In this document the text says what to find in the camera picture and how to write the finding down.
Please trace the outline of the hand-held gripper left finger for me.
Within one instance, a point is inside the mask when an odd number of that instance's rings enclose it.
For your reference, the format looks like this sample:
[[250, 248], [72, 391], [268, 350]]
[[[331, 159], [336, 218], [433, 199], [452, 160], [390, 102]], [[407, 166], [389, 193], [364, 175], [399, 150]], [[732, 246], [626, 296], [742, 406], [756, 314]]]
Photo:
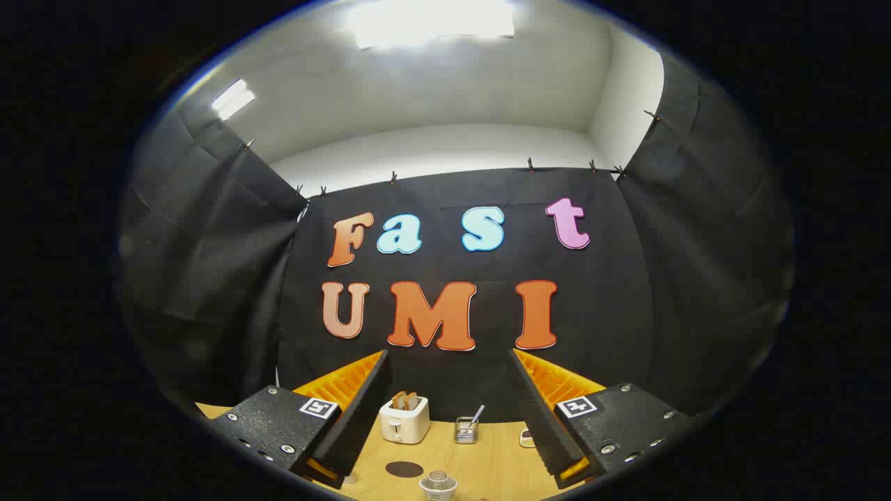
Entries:
[[269, 386], [210, 420], [222, 438], [290, 475], [340, 488], [391, 384], [387, 350], [295, 390]]

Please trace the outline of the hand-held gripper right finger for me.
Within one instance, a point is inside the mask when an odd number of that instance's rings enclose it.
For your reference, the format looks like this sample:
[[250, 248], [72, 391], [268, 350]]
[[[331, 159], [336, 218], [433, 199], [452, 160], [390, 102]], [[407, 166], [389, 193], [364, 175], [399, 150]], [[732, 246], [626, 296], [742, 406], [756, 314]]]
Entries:
[[691, 430], [691, 417], [632, 383], [604, 386], [510, 350], [521, 418], [558, 488], [656, 456]]

